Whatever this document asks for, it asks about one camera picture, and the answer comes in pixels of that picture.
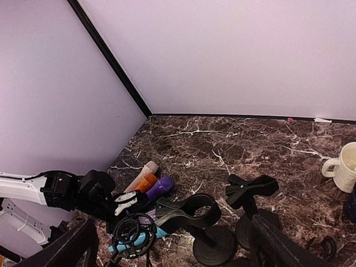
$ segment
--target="mug handle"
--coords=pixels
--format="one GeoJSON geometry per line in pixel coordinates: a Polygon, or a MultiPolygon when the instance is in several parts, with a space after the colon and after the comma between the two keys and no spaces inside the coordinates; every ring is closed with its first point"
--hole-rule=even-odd
{"type": "Polygon", "coordinates": [[[339,159],[326,160],[326,162],[324,163],[323,168],[322,168],[323,176],[328,177],[328,178],[335,177],[334,171],[328,171],[328,168],[330,168],[331,166],[335,166],[335,165],[340,165],[339,159]]]}

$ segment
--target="light blue object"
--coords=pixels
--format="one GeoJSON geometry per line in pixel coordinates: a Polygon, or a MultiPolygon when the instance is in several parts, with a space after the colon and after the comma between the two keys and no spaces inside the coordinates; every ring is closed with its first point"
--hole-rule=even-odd
{"type": "MultiPolygon", "coordinates": [[[[168,235],[166,232],[164,232],[161,228],[157,227],[157,233],[156,233],[157,238],[162,238],[163,236],[166,236],[166,235],[168,235]]],[[[137,240],[134,242],[135,246],[142,244],[142,242],[145,241],[145,237],[146,237],[146,234],[141,233],[139,238],[137,238],[137,240]]],[[[120,243],[119,243],[117,245],[117,250],[124,251],[124,250],[126,250],[127,247],[128,247],[127,245],[120,245],[120,243]]],[[[114,252],[112,246],[109,247],[109,252],[114,252]]]]}

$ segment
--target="white mug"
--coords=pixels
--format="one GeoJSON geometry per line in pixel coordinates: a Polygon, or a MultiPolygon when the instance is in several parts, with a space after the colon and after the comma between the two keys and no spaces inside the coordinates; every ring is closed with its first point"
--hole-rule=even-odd
{"type": "Polygon", "coordinates": [[[332,177],[342,191],[351,193],[356,182],[356,142],[346,144],[337,159],[326,160],[322,174],[332,177]]]}

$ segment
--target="dark blue object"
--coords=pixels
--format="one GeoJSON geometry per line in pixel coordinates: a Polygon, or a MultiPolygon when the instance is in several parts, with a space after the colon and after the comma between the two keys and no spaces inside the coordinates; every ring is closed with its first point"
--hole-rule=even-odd
{"type": "Polygon", "coordinates": [[[344,205],[344,212],[351,222],[356,223],[356,184],[344,205]]]}

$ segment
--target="round black base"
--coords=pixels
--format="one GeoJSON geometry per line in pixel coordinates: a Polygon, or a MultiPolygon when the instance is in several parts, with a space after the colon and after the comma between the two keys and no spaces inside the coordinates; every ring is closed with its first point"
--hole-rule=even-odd
{"type": "Polygon", "coordinates": [[[210,248],[201,240],[195,239],[193,254],[197,262],[204,266],[220,266],[231,260],[237,248],[234,234],[223,226],[212,226],[205,229],[205,232],[216,246],[210,248]]]}
{"type": "Polygon", "coordinates": [[[224,264],[222,267],[251,267],[251,261],[248,259],[237,259],[237,260],[232,260],[226,264],[224,264]]]}
{"type": "MultiPolygon", "coordinates": [[[[267,219],[270,223],[272,223],[275,227],[277,227],[279,230],[281,230],[281,224],[278,219],[278,215],[269,211],[269,210],[258,210],[259,215],[261,215],[263,218],[267,219]]],[[[238,243],[244,248],[244,249],[250,249],[249,245],[249,232],[250,232],[250,224],[251,221],[247,218],[246,214],[244,214],[238,223],[236,224],[235,228],[235,236],[238,241],[238,243]]]]}

